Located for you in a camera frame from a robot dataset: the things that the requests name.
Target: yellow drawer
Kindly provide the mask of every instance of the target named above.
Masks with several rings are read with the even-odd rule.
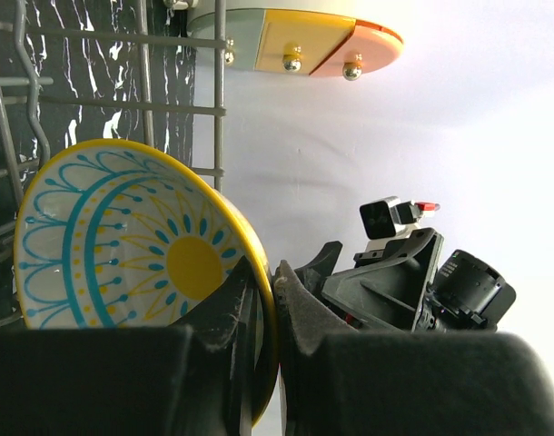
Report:
[[[355,25],[356,20],[343,16],[268,10],[256,69],[286,73],[287,64],[296,74],[309,74],[351,35]]]

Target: metal ball knob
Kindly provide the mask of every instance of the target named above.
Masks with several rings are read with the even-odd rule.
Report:
[[[231,66],[234,64],[234,51],[227,50],[224,52],[224,64],[226,66]]]
[[[302,60],[297,56],[284,56],[283,68],[289,73],[297,73],[302,69]]]
[[[346,64],[343,66],[343,78],[353,82],[361,76],[361,66],[359,64]]]

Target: blue dot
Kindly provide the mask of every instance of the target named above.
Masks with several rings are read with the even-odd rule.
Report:
[[[186,229],[186,232],[190,233],[190,229],[191,229],[190,216],[185,215],[183,217],[183,221],[184,221],[184,229]]]
[[[150,245],[148,249],[154,254],[157,254],[159,256],[164,256],[164,252],[160,250],[158,247],[154,247],[153,245]]]
[[[156,284],[153,286],[155,289],[162,289],[164,286],[168,284],[167,280],[161,280],[159,282],[156,282]]]
[[[221,254],[221,257],[223,259],[229,259],[235,254],[237,254],[237,251],[234,248],[229,248],[228,250],[225,250],[223,254]]]
[[[160,231],[160,230],[156,230],[154,233],[156,233],[156,236],[158,236],[158,239],[160,241],[162,241],[163,243],[169,243],[170,241],[168,241],[168,238],[166,237],[166,235]]]
[[[178,236],[178,227],[176,227],[176,223],[170,218],[168,218],[168,227],[170,227],[170,230],[172,230],[172,233],[174,233],[174,235]]]
[[[176,292],[171,293],[166,297],[166,305],[169,306],[176,300]]]
[[[217,233],[215,233],[213,237],[213,245],[216,245],[217,243],[222,241],[223,237],[224,237],[224,232],[222,230],[219,230]]]
[[[202,218],[201,225],[200,225],[200,234],[201,234],[201,236],[203,236],[206,233],[206,227],[208,227],[208,223],[206,222],[206,220],[204,218]]]

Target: orange drawer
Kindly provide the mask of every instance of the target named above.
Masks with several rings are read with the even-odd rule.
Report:
[[[402,53],[398,36],[380,26],[358,22],[353,34],[312,72],[312,77],[350,74],[348,79],[378,70],[394,62]]]
[[[337,15],[268,10],[255,69],[285,73],[289,59],[299,61],[297,74],[309,74],[351,34],[355,23]]]

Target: gray wire rack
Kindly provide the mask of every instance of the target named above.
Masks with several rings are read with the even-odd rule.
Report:
[[[213,168],[195,168],[192,170],[205,176],[214,177],[214,188],[222,189],[223,171],[223,117],[224,109],[224,51],[226,43],[226,0],[215,0],[214,39],[195,39],[187,37],[171,37],[149,35],[147,30],[146,0],[134,0],[136,7],[136,34],[97,32],[75,29],[55,29],[31,26],[26,24],[26,0],[15,0],[15,22],[0,21],[0,31],[12,32],[14,49],[19,56],[25,77],[0,76],[0,138],[5,155],[5,168],[0,168],[0,179],[8,177],[13,188],[16,209],[23,201],[23,186],[21,172],[34,167],[41,168],[50,158],[49,141],[39,123],[37,106],[41,103],[71,104],[83,106],[112,107],[118,109],[137,109],[143,112],[143,136],[147,145],[154,147],[153,112],[169,112],[184,114],[202,114],[214,117],[214,166]],[[93,98],[57,98],[39,95],[41,86],[52,85],[50,77],[39,77],[25,49],[25,32],[34,35],[62,36],[67,38],[83,38],[104,41],[120,41],[140,45],[140,102],[122,102],[108,99]],[[184,106],[177,104],[152,103],[151,76],[149,63],[149,45],[190,46],[214,49],[214,107]],[[3,88],[7,86],[26,86],[25,96],[4,96]],[[29,125],[35,134],[39,147],[37,159],[18,163],[13,136],[6,114],[8,104],[26,104]],[[0,263],[12,256],[12,231],[15,222],[0,226]],[[14,303],[14,312],[0,319],[0,327],[18,321],[21,313]]]

